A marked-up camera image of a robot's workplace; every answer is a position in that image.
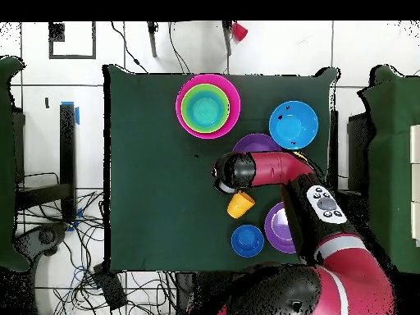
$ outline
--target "red robot arm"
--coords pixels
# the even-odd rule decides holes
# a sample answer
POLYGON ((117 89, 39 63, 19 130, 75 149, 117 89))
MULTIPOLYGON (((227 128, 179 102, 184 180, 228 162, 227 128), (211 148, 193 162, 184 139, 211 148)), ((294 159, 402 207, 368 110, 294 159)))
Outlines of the red robot arm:
POLYGON ((259 304, 255 296, 273 286, 282 294, 293 293, 296 288, 307 289, 310 294, 302 294, 300 302, 307 301, 304 307, 309 309, 302 315, 394 313, 393 289, 386 274, 332 192, 319 182, 305 161, 292 153, 227 153, 216 163, 212 174, 217 178, 215 187, 229 194, 245 187, 281 185, 294 246, 306 264, 304 269, 279 266, 278 272, 255 271, 249 280, 242 280, 241 286, 236 285, 236 289, 247 289, 239 290, 240 294, 236 291, 226 315, 269 315, 261 309, 268 307, 277 308, 271 310, 272 315, 290 315, 285 307, 298 301, 284 296, 266 299, 271 301, 269 306, 256 307, 259 304))

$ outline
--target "chair leg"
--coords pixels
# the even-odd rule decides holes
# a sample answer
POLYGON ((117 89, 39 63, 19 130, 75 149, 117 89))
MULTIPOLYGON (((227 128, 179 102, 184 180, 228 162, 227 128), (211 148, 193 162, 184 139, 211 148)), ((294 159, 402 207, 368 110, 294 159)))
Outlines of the chair leg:
POLYGON ((229 38, 229 33, 231 32, 232 21, 221 21, 221 27, 223 28, 223 35, 225 36, 225 44, 227 55, 232 54, 231 51, 231 39, 229 38))
POLYGON ((156 58, 158 55, 156 54, 156 40, 154 38, 154 33, 156 33, 156 26, 154 22, 148 21, 148 36, 150 38, 150 46, 152 47, 152 56, 156 58))

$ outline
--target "purple plate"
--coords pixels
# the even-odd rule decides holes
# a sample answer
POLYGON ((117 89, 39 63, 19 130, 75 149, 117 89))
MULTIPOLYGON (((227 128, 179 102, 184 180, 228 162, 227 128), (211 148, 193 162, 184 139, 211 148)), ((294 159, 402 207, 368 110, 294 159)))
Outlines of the purple plate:
POLYGON ((281 151, 281 147, 271 136, 253 133, 242 138, 233 148, 234 152, 281 151))
POLYGON ((267 214, 264 230, 268 241, 275 249, 282 253, 296 253, 283 203, 276 204, 267 214))

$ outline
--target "green bowl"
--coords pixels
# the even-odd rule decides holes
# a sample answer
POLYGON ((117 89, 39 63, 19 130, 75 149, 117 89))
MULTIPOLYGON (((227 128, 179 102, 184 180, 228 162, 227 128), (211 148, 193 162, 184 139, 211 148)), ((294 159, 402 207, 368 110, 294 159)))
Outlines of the green bowl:
POLYGON ((219 130, 229 116, 229 99, 213 84, 197 84, 183 97, 181 115, 186 125, 199 133, 219 130))

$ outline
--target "chair wheel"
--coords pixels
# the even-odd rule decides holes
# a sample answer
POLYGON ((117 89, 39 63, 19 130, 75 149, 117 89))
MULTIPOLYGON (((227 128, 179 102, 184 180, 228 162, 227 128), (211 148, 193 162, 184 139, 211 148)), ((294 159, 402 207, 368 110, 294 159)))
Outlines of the chair wheel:
POLYGON ((57 247, 57 245, 56 246, 53 246, 52 248, 50 248, 50 249, 48 249, 48 250, 45 250, 44 252, 43 252, 43 254, 45 255, 45 256, 53 256, 56 252, 58 251, 58 247, 57 247))

